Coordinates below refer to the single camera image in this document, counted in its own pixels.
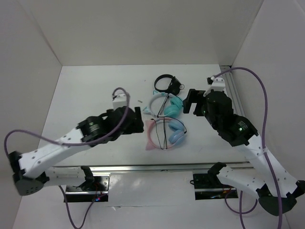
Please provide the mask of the aluminium table edge rail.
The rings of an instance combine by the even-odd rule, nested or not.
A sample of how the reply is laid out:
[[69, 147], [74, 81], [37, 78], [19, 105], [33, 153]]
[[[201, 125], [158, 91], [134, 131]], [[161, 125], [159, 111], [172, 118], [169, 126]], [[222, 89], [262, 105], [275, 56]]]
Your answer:
[[[93, 174], [99, 173], [131, 173], [131, 172], [177, 172], [177, 171], [204, 171], [210, 169], [214, 163], [197, 163], [197, 164], [160, 164], [160, 165], [123, 165], [123, 166], [90, 166]], [[253, 169], [249, 162], [226, 163], [233, 169]], [[53, 167], [51, 169], [66, 172], [68, 169], [77, 167]]]

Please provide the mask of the teal white cat-ear headphones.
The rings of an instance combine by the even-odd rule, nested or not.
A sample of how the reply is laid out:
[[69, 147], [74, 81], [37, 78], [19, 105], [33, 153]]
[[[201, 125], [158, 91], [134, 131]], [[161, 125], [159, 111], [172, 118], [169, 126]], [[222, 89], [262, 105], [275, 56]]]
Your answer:
[[[151, 115], [152, 117], [155, 118], [164, 118], [164, 117], [176, 118], [179, 116], [180, 111], [183, 108], [183, 101], [180, 97], [172, 93], [158, 92], [157, 90], [154, 90], [152, 94], [153, 96], [149, 101], [148, 105], [144, 107], [144, 109], [142, 110], [144, 114]], [[152, 111], [152, 104], [155, 100], [161, 97], [164, 97], [165, 101], [166, 99], [170, 99], [170, 105], [168, 107], [165, 107], [161, 112], [154, 113]]]

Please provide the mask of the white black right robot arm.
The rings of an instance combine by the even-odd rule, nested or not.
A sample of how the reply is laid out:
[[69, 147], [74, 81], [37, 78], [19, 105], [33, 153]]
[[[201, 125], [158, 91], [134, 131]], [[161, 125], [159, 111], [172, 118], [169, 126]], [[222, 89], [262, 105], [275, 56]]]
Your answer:
[[305, 193], [305, 182], [290, 175], [272, 153], [263, 148], [257, 129], [245, 117], [234, 113], [232, 100], [221, 91], [190, 89], [183, 101], [183, 112], [189, 113], [195, 104], [194, 115], [204, 116], [218, 135], [243, 154], [260, 177], [249, 176], [218, 162], [208, 170], [208, 182], [213, 187], [233, 186], [258, 200], [268, 213], [279, 216], [279, 210], [289, 212], [297, 198]]

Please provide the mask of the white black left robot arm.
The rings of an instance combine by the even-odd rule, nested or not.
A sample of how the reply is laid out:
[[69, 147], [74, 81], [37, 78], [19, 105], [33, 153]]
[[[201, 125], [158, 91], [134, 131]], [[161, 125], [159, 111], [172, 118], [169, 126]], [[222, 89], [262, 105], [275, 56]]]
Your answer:
[[20, 196], [28, 196], [48, 186], [75, 186], [88, 191], [100, 182], [89, 166], [56, 167], [72, 155], [99, 144], [117, 140], [121, 135], [144, 131], [141, 110], [127, 106], [109, 109], [99, 116], [90, 116], [70, 132], [41, 148], [27, 153], [11, 152], [8, 156], [13, 181]]

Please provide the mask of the black headphones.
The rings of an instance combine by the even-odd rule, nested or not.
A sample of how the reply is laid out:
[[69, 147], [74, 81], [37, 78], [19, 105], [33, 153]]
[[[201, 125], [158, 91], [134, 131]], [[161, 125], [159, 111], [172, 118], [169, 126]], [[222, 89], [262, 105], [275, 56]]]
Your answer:
[[173, 75], [162, 74], [155, 79], [154, 89], [160, 93], [178, 95], [184, 89], [184, 84]]

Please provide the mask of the pink blue cat-ear headphones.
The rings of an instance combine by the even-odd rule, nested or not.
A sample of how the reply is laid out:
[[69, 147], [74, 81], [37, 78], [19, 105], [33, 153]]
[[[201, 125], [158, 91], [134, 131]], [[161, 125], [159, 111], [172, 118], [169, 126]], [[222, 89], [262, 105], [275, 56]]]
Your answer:
[[[168, 127], [173, 131], [173, 133], [166, 137], [166, 132], [164, 133], [165, 142], [163, 146], [161, 146], [160, 139], [158, 137], [157, 132], [157, 125], [158, 124], [168, 124]], [[174, 146], [179, 145], [183, 142], [183, 140], [186, 137], [187, 129], [182, 121], [176, 118], [170, 118], [170, 117], [164, 117], [164, 118], [158, 118], [158, 119], [150, 119], [145, 121], [146, 127], [147, 127], [147, 144], [146, 144], [146, 150], [153, 150], [153, 149], [161, 149], [161, 150], [168, 150], [173, 148]], [[154, 143], [151, 133], [155, 129], [157, 139], [158, 139], [158, 145]]]

